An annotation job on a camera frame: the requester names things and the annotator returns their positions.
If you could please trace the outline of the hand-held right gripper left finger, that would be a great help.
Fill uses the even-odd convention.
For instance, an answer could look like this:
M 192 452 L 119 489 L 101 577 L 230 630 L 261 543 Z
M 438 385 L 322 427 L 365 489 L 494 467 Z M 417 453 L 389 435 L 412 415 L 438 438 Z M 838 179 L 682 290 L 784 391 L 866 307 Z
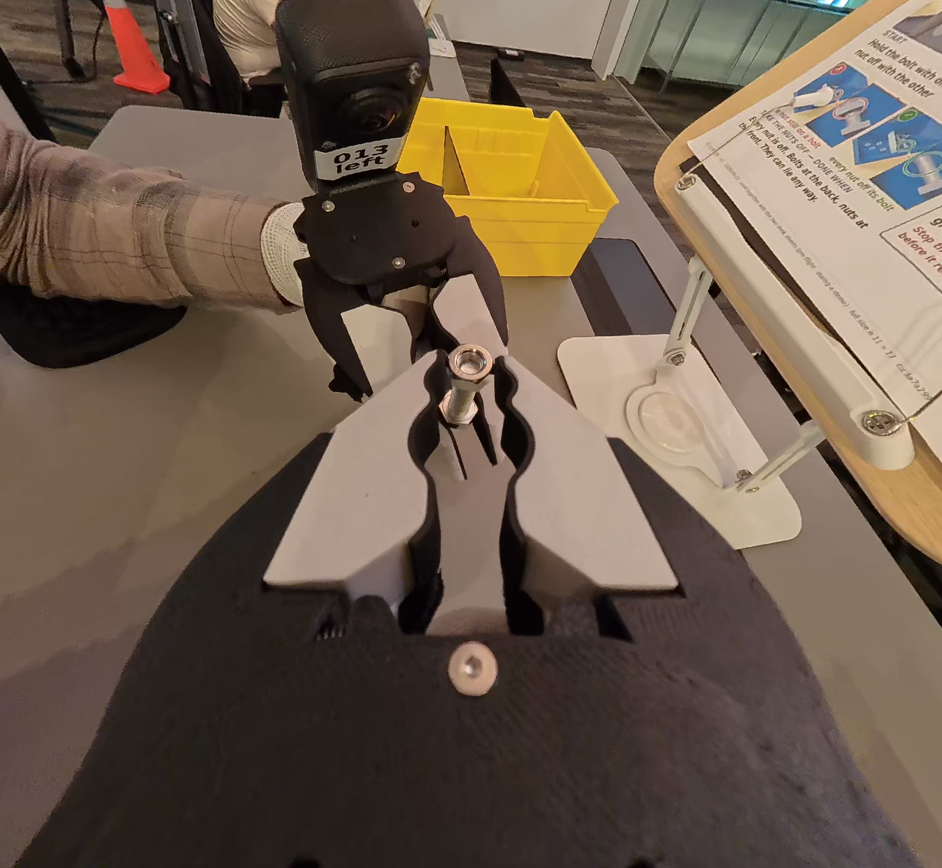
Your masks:
M 272 589 L 374 594 L 403 633 L 437 613 L 440 515 L 426 464 L 440 444 L 445 353 L 429 353 L 327 434 L 321 462 L 272 555 Z

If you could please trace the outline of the printed instruction sheet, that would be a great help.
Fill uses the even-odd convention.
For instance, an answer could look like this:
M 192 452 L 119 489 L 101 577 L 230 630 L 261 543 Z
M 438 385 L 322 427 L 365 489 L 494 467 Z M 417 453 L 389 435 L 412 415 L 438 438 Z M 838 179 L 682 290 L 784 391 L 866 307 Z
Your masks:
M 940 0 L 908 0 L 689 141 L 904 415 L 940 393 Z

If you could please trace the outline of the black padded wrist rest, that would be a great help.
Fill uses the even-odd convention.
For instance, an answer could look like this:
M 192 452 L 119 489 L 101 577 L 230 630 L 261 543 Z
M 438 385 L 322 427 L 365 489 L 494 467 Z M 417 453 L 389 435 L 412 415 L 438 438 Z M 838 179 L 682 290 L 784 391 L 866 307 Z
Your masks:
M 0 335 L 41 368 L 86 366 L 136 348 L 177 326 L 186 307 L 113 300 L 39 297 L 2 282 Z

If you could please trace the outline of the yellow plastic bin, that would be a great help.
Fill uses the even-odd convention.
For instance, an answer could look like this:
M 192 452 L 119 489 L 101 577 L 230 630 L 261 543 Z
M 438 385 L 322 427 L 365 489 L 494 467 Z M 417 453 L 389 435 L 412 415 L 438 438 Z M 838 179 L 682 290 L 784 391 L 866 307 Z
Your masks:
M 422 97 L 397 171 L 443 188 L 501 276 L 570 276 L 617 203 L 556 110 Z

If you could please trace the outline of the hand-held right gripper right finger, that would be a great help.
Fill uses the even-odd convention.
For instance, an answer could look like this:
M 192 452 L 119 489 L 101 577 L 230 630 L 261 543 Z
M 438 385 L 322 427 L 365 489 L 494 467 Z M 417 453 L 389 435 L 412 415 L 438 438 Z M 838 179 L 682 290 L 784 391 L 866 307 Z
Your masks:
M 566 602 L 679 593 L 623 471 L 628 446 L 512 356 L 498 358 L 494 387 L 514 467 L 500 527 L 509 633 L 541 636 Z

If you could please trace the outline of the black backing sheet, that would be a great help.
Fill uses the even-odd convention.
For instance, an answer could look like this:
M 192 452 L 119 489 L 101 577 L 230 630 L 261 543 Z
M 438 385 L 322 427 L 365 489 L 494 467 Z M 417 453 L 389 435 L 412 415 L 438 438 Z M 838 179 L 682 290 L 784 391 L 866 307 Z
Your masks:
M 836 339 L 857 362 L 860 370 L 864 370 L 869 382 L 876 385 L 882 397 L 886 397 L 891 404 L 892 399 L 885 393 L 882 385 L 870 374 L 870 370 L 864 368 L 858 356 L 853 355 L 851 345 L 845 341 L 845 338 L 832 328 L 827 318 L 820 311 L 820 307 L 811 302 L 811 297 L 805 294 L 805 289 L 795 280 L 795 276 L 783 266 L 783 263 L 774 257 L 774 250 L 768 249 L 765 237 L 757 231 L 757 227 L 749 221 L 749 217 L 735 208 L 735 203 L 729 200 L 729 195 L 717 185 L 714 174 L 706 171 L 704 167 L 696 167 L 700 158 L 696 155 L 689 155 L 679 163 L 679 174 L 677 179 L 694 172 L 708 192 L 717 200 L 717 203 L 724 206 L 724 209 L 729 213 L 732 221 L 735 223 L 737 231 L 743 233 L 745 243 L 749 249 L 765 263 L 765 266 L 778 279 L 783 286 L 788 289 L 793 300 L 802 303 L 805 314 L 818 321 L 818 326 L 829 333 L 832 339 Z

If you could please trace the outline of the person's left hand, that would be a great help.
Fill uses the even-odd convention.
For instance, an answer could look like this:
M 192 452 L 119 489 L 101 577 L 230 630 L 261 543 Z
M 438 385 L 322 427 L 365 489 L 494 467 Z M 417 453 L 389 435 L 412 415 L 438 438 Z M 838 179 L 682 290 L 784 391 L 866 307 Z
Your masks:
M 303 306 L 301 279 L 295 263 L 310 257 L 295 221 L 303 203 L 291 201 L 272 209 L 261 226 L 261 259 L 276 294 L 291 307 Z

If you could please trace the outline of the framed sign panel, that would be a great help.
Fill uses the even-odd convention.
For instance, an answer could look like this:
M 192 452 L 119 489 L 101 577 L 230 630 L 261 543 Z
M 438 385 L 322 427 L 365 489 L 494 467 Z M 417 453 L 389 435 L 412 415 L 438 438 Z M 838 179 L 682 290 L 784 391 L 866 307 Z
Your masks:
M 169 59 L 187 83 L 202 82 L 205 59 L 194 0 L 154 0 L 154 10 Z

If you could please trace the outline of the person's left forearm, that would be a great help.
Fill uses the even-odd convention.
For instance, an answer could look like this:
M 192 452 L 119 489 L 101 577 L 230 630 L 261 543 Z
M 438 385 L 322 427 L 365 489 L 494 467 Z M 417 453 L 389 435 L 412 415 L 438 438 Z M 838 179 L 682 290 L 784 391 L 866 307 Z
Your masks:
M 0 125 L 0 276 L 39 297 L 295 309 L 262 259 L 277 208 Z

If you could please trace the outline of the black office chair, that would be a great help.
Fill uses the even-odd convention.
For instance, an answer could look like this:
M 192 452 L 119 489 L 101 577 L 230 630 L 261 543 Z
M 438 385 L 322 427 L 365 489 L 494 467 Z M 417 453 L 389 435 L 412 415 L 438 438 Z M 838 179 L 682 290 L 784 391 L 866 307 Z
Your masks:
M 219 36 L 212 5 L 213 0 L 192 0 L 195 34 L 205 65 L 203 72 L 192 72 L 195 108 L 209 112 L 241 114 L 244 85 L 234 69 L 233 59 L 229 56 L 229 50 L 225 49 Z

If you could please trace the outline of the silver hex nut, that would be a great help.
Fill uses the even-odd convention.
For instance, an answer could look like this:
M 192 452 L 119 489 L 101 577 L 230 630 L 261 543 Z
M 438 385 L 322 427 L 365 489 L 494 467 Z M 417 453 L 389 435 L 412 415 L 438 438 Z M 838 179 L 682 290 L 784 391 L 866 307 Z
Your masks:
M 480 385 L 494 370 L 494 356 L 480 343 L 458 343 L 449 355 L 449 370 L 454 387 Z

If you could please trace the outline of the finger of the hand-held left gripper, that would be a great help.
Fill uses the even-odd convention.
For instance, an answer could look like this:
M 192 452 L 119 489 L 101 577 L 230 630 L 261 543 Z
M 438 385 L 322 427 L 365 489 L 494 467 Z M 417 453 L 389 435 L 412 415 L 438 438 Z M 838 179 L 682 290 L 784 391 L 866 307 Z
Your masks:
M 370 393 L 381 391 L 414 364 L 422 331 L 422 302 L 383 297 L 381 306 L 359 306 L 340 314 Z
M 491 358 L 508 356 L 482 289 L 473 274 L 460 274 L 440 284 L 429 302 L 422 323 L 422 353 L 453 353 L 456 345 L 482 345 Z

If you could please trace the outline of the orange traffic cone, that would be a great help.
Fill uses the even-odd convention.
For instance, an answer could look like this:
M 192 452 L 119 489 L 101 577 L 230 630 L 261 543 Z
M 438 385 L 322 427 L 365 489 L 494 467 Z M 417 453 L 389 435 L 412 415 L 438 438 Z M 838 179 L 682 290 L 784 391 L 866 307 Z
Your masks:
M 122 62 L 115 83 L 148 96 L 166 93 L 172 85 L 169 76 L 161 69 L 146 39 L 126 5 L 126 0 L 101 0 L 113 39 Z

